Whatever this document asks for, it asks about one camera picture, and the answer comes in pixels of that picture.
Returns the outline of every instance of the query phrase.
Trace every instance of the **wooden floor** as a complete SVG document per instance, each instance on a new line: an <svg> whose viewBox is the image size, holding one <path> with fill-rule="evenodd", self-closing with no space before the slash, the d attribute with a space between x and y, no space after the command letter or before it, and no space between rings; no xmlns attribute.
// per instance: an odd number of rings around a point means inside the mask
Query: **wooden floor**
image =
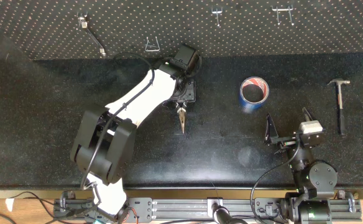
<svg viewBox="0 0 363 224"><path fill-rule="evenodd" d="M46 204L47 209L52 212L53 206ZM363 200L361 200L362 207L362 222L343 222L348 224L363 224ZM13 203L13 211L7 210L5 199L0 199L0 213L13 219L17 224L33 224L33 223L46 223L52 218L46 213L42 205L35 199L15 199ZM9 223L7 220L0 217L0 223Z"/></svg>

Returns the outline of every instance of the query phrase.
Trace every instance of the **roll of blue tape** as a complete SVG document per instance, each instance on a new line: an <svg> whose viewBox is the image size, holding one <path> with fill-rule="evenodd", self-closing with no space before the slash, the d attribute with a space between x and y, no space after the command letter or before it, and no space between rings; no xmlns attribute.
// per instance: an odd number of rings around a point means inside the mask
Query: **roll of blue tape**
<svg viewBox="0 0 363 224"><path fill-rule="evenodd" d="M242 90L247 85L256 85L263 91L263 99L258 102L250 102L247 99L245 99L244 95L242 94ZM246 112L251 112L257 108L260 108L263 103L266 101L267 97L269 97L269 85L266 81L264 81L262 78L259 77L249 77L245 79L241 87L239 88L239 101L241 105L244 107Z"/></svg>

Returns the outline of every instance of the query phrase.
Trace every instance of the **pegboard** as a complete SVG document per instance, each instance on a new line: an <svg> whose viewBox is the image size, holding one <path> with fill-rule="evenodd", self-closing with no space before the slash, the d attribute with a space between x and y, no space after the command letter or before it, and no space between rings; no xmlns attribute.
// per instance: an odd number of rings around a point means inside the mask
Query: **pegboard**
<svg viewBox="0 0 363 224"><path fill-rule="evenodd" d="M294 26L287 11L278 25L272 6L291 5ZM79 12L108 57L164 57L182 43L205 57L363 52L363 0L0 0L0 30L31 59L102 58L78 27ZM158 38L159 52L145 51L147 37Z"/></svg>

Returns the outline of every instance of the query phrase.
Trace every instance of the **hammer handle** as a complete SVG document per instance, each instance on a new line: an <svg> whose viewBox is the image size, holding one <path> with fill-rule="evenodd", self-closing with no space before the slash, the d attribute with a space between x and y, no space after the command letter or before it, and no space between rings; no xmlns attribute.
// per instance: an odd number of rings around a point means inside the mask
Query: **hammer handle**
<svg viewBox="0 0 363 224"><path fill-rule="evenodd" d="M346 137L346 125L344 124L343 109L339 109L339 133L342 137Z"/></svg>

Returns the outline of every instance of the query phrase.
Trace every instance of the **black countertop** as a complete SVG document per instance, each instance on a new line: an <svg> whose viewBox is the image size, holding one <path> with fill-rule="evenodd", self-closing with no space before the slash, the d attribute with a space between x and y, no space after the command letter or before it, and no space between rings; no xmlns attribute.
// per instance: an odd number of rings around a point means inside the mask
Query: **black countertop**
<svg viewBox="0 0 363 224"><path fill-rule="evenodd" d="M70 149L87 105L106 105L127 93L147 73L127 59L0 60L0 189L75 189L82 173ZM245 114L241 82L262 77L270 86L265 105ZM337 132L333 78L342 87L347 138ZM188 105L186 134L178 115L159 105L140 125L124 188L250 188L271 167L286 161L263 145L265 115L280 136L303 121L307 107L326 128L313 154L337 168L338 187L363 188L363 54L271 55L204 58L196 76L196 103ZM288 167L259 185L294 188Z"/></svg>

